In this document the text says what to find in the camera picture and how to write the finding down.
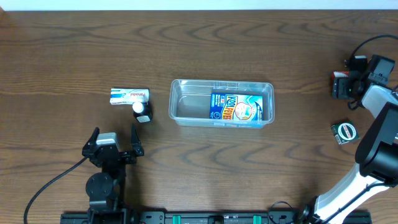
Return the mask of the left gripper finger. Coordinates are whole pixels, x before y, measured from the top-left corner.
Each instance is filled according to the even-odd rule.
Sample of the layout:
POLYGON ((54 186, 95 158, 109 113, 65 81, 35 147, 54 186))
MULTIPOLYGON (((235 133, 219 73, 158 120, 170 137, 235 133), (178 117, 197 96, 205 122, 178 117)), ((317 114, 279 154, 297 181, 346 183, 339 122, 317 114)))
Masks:
POLYGON ((130 140, 130 145, 132 147, 132 150, 134 152, 141 152, 142 151, 142 144, 141 141, 139 140, 139 137, 137 135, 137 131, 134 125, 131 126, 131 140, 130 140))
POLYGON ((96 146, 96 140, 99 134, 100 134, 100 129, 98 127, 95 127, 91 137, 86 143, 86 149, 92 149, 96 146))

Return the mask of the green round-logo box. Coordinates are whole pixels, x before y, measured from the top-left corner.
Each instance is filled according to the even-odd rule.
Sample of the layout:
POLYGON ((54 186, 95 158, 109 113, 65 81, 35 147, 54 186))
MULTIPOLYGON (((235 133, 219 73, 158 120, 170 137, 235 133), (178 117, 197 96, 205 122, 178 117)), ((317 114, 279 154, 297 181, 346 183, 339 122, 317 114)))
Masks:
POLYGON ((333 124, 331 131, 339 145, 355 142, 360 139, 358 130, 350 120, 333 124))

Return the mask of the white Panadol box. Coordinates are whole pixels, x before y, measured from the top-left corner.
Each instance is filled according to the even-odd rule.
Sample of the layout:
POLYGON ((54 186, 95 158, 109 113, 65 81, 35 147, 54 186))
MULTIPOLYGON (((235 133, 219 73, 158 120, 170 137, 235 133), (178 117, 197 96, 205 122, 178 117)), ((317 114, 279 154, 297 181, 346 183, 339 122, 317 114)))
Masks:
POLYGON ((112 105, 133 105, 135 102, 147 103, 149 89, 112 88, 110 103, 112 105))

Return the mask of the blue Kool Fever box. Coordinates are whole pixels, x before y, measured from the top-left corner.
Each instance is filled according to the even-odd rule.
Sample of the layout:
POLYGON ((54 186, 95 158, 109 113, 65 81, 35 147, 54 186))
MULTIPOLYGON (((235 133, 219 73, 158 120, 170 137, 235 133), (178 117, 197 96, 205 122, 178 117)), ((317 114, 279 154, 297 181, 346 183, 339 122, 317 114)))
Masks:
POLYGON ((212 93, 210 118, 237 121, 262 121, 263 97, 232 93, 212 93))

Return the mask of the red Panadol box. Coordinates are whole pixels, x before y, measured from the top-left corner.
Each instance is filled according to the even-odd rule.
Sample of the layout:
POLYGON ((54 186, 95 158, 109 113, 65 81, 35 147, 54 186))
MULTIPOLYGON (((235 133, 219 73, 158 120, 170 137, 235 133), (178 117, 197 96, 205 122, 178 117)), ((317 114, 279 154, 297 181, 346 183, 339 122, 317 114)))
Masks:
POLYGON ((332 78, 348 78, 349 72, 333 72, 332 78))

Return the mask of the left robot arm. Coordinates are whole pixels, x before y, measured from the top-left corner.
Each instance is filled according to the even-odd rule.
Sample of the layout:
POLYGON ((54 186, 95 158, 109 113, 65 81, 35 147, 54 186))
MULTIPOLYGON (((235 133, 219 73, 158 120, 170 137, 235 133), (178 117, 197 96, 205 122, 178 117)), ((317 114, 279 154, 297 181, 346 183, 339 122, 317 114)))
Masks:
POLYGON ((83 146, 82 155, 101 169, 86 182, 89 196, 88 224, 139 223, 137 212, 124 203, 126 166, 135 164, 144 155, 144 149, 134 126, 131 127, 130 151, 119 150, 116 133, 100 133, 95 128, 83 146))

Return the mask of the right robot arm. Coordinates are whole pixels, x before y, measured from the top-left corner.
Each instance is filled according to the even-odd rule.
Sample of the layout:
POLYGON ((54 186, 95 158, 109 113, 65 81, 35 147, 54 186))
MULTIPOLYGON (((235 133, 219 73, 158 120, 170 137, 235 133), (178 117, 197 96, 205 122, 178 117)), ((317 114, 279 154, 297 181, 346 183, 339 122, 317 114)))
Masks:
POLYGON ((333 96, 349 99, 351 110, 362 107, 374 121, 362 137, 353 168, 328 192, 304 206, 297 223, 371 223, 369 212, 357 208, 372 196, 397 186, 397 88, 388 88, 395 61, 380 55, 352 55, 333 96))

